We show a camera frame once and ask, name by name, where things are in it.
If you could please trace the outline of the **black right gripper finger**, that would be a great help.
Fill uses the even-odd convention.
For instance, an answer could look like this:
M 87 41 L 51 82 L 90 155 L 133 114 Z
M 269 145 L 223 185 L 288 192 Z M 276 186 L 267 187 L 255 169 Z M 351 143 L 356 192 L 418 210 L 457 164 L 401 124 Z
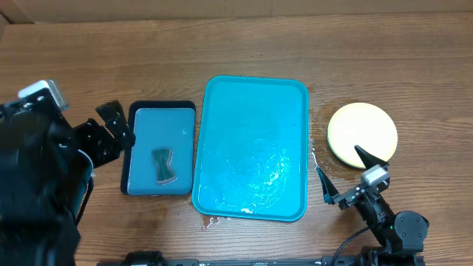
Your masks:
M 355 149 L 356 153 L 358 154 L 359 158 L 361 159 L 361 161 L 364 164 L 366 169 L 370 169 L 373 166 L 379 165 L 382 168 L 384 168 L 385 170 L 387 170 L 387 167 L 389 166 L 389 163 L 387 161 L 384 161 L 384 160 L 370 154 L 369 152 L 364 150 L 359 145 L 355 145 L 354 149 Z
M 324 202 L 327 204 L 335 204 L 335 198 L 339 196 L 339 192 L 330 181 L 329 177 L 322 171 L 320 166 L 316 166 L 316 171 L 321 181 Z

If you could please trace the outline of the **yellow plate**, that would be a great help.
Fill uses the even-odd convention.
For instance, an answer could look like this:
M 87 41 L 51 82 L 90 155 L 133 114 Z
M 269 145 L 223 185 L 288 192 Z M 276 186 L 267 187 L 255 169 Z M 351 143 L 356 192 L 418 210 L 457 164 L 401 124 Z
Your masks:
M 327 126 L 327 142 L 342 162 L 363 168 L 355 146 L 388 161 L 398 145 L 398 132 L 392 118 L 370 103 L 350 103 L 337 110 Z

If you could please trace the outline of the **orange green scrub sponge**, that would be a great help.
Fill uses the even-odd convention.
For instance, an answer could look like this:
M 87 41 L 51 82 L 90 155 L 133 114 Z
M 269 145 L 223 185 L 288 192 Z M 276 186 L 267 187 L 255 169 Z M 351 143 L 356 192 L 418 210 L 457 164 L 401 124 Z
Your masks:
M 176 175 L 171 167 L 172 160 L 171 149 L 155 149 L 152 150 L 152 160 L 157 175 L 158 184 L 166 184 L 174 181 Z

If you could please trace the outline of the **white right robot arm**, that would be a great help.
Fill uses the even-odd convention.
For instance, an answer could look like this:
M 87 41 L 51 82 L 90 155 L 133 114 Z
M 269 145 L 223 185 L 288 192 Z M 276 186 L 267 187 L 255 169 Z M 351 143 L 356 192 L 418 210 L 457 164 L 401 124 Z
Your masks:
M 424 265 L 418 254 L 423 251 L 429 221 L 414 211 L 394 213 L 381 193 L 389 188 L 389 163 L 362 147 L 354 146 L 366 167 L 361 183 L 349 191 L 338 192 L 320 166 L 315 170 L 321 181 L 324 201 L 337 205 L 341 210 L 357 209 L 366 227 L 345 240 L 332 256 L 321 258 L 323 265 Z M 370 231 L 377 239 L 378 247 L 363 247 L 355 256 L 341 256 L 342 250 L 364 232 Z

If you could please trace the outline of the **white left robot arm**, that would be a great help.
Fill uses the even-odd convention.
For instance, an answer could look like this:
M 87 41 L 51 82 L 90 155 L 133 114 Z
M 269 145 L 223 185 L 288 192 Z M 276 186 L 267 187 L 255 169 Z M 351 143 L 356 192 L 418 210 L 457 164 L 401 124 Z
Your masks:
M 118 101 L 72 128 L 43 97 L 1 105 L 1 264 L 74 265 L 95 168 L 135 136 Z

